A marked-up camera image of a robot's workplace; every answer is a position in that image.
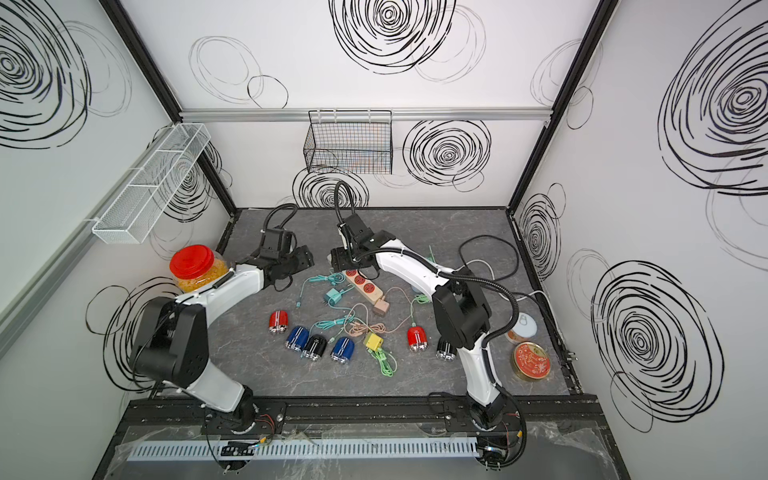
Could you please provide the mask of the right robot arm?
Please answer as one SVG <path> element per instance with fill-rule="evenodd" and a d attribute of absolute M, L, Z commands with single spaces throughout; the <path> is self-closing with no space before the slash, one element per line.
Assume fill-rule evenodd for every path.
<path fill-rule="evenodd" d="M 356 213 L 338 215 L 337 228 L 342 245 L 330 253 L 334 271 L 373 267 L 430 297 L 438 332 L 459 355 L 473 422 L 482 430 L 495 427 L 511 395 L 498 379 L 489 343 L 518 320 L 520 310 L 513 294 L 495 281 L 475 276 L 467 267 L 456 270 L 428 260 L 393 234 L 373 231 Z M 502 294 L 511 304 L 510 320 L 500 329 L 491 329 L 492 309 L 485 289 Z"/>

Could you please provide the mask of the teal charger adapter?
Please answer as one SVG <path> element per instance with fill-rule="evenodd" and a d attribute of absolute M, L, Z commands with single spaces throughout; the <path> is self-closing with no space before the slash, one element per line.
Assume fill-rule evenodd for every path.
<path fill-rule="evenodd" d="M 324 294 L 324 301 L 329 306 L 336 306 L 342 299 L 343 293 L 335 288 L 331 288 Z"/>

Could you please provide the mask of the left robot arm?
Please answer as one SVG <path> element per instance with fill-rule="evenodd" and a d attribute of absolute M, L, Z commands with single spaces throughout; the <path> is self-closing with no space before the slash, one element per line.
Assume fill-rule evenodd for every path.
<path fill-rule="evenodd" d="M 309 269 L 314 259 L 285 229 L 266 229 L 259 248 L 211 282 L 176 298 L 148 302 L 135 336 L 133 373 L 175 387 L 216 411 L 245 417 L 252 393 L 210 359 L 209 327 L 225 312 L 276 282 Z"/>

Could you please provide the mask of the pink charger adapter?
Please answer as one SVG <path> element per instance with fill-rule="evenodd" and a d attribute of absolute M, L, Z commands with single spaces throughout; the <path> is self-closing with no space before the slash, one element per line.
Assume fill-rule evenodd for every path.
<path fill-rule="evenodd" d="M 389 309 L 390 304 L 383 298 L 377 300 L 372 307 L 374 314 L 381 317 L 386 316 Z"/>

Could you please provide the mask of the yellow-green charger adapter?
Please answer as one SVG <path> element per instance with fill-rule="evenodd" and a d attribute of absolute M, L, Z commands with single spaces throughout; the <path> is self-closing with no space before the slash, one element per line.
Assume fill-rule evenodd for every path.
<path fill-rule="evenodd" d="M 383 345 L 383 338 L 374 332 L 368 332 L 363 344 L 371 352 L 377 352 Z"/>

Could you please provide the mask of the blue striped shaver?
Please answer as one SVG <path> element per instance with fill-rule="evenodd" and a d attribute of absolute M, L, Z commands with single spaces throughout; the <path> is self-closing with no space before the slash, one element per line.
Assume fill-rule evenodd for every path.
<path fill-rule="evenodd" d="M 331 359 L 340 364 L 347 364 L 355 350 L 355 342 L 350 337 L 340 337 L 331 352 Z"/>

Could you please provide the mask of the beige power strip red sockets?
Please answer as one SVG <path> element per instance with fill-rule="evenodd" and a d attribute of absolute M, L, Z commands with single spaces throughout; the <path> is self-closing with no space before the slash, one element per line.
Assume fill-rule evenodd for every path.
<path fill-rule="evenodd" d="M 354 289 L 371 304 L 375 304 L 384 297 L 384 292 L 371 280 L 361 275 L 358 270 L 345 270 L 343 274 Z"/>

